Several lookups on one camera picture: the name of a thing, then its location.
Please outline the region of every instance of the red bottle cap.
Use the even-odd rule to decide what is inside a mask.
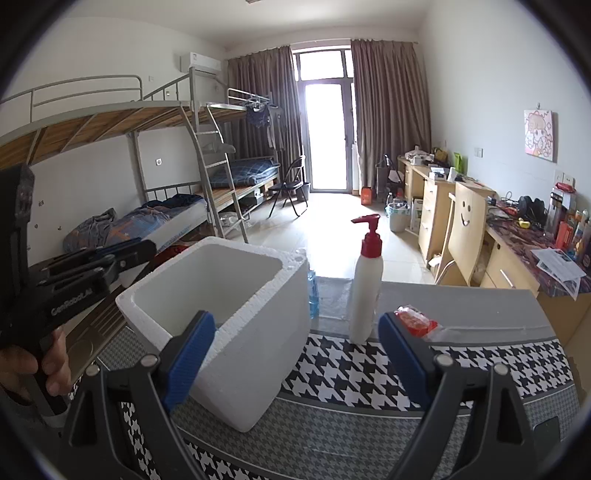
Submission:
[[[382,256],[382,239],[376,230],[378,229],[379,215],[366,215],[364,217],[351,220],[353,223],[368,223],[369,233],[365,235],[361,243],[361,254],[367,258],[378,258]]]

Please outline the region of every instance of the blue plaid blanket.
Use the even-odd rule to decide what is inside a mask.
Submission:
[[[230,162],[230,171],[236,187],[256,185],[275,176],[279,164],[272,157],[254,160],[234,160]],[[224,168],[210,175],[209,181],[214,189],[228,188],[228,179]]]

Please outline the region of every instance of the drawer handle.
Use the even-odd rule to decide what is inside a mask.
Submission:
[[[509,279],[507,274],[502,269],[501,269],[501,275],[503,275],[503,277],[505,277],[505,280],[507,281],[507,283],[509,284],[509,286],[511,288],[515,288],[515,285],[513,285],[513,282]]]

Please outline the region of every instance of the human hand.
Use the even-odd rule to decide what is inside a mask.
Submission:
[[[46,389],[55,397],[67,395],[72,388],[72,381],[64,329],[59,327],[51,335],[53,345],[43,357],[41,367],[48,376]],[[37,370],[37,360],[23,348],[13,345],[0,350],[0,384],[25,400],[30,401],[31,396],[19,375],[34,374]]]

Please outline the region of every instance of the air conditioner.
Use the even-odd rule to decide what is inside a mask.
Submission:
[[[181,71],[188,73],[189,68],[194,67],[198,72],[217,75],[222,71],[222,62],[199,53],[187,53],[181,56]]]

